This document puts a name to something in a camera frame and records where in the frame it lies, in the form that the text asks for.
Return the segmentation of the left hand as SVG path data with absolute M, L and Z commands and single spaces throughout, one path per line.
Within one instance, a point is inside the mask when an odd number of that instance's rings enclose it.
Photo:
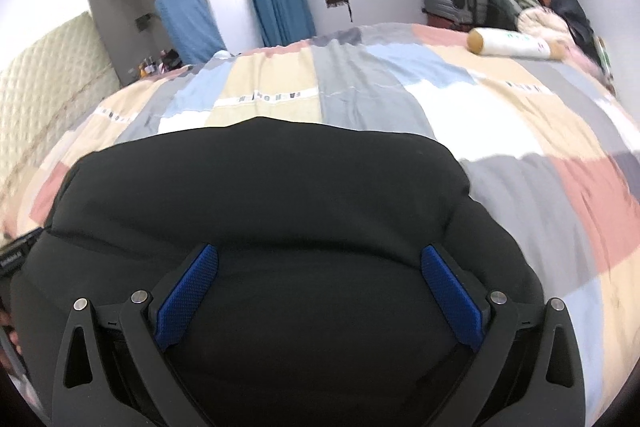
M 11 315 L 5 309 L 0 311 L 1 338 L 6 340 L 6 345 L 1 346 L 1 365 L 6 373 L 15 376 L 14 361 L 22 360 L 22 348 L 17 331 L 13 327 Z

